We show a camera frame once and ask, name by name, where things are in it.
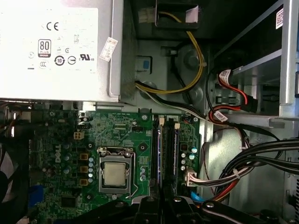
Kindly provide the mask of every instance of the fan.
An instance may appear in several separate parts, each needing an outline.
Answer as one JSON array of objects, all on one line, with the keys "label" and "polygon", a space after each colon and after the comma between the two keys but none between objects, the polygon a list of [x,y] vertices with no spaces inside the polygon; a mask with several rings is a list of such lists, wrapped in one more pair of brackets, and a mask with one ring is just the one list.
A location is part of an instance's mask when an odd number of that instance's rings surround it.
[{"label": "fan", "polygon": [[15,224],[28,207],[28,145],[21,139],[0,139],[1,223]]}]

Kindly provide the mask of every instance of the cpu socket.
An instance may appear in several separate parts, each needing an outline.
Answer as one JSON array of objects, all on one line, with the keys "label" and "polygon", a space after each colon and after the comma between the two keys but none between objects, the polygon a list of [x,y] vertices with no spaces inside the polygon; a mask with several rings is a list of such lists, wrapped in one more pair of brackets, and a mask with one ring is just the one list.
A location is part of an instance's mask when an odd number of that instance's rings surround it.
[{"label": "cpu socket", "polygon": [[99,148],[99,192],[105,194],[131,196],[132,177],[134,176],[131,150],[120,148]]}]

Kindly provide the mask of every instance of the power supply unit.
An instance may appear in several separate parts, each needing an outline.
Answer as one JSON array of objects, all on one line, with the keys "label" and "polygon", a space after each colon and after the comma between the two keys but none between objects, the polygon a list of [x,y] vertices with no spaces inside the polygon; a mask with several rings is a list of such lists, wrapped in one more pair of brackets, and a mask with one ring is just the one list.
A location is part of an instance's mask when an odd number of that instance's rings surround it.
[{"label": "power supply unit", "polygon": [[0,0],[0,98],[131,103],[136,48],[129,1]]}]

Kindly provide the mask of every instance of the ce mark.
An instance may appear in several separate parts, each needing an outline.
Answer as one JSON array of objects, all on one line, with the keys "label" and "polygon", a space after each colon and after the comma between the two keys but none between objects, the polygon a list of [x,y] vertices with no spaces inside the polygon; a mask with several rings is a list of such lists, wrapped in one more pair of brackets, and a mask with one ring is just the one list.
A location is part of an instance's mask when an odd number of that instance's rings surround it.
[{"label": "ce mark", "polygon": [[[48,22],[48,23],[47,23],[47,29],[48,29],[49,31],[52,30],[52,29],[50,28],[51,23],[52,23],[52,22]],[[58,22],[54,23],[54,29],[55,29],[56,31],[58,31]]]}]

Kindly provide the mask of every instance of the motherboard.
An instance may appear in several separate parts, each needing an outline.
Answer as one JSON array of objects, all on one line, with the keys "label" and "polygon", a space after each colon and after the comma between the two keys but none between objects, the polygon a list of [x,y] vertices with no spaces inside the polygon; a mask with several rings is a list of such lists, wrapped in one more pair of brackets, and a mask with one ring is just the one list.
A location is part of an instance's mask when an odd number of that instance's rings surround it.
[{"label": "motherboard", "polygon": [[43,173],[38,223],[72,219],[112,200],[131,203],[150,194],[155,177],[170,177],[173,194],[183,195],[185,169],[199,168],[199,121],[190,116],[35,113],[43,123],[29,152],[30,170]]}]

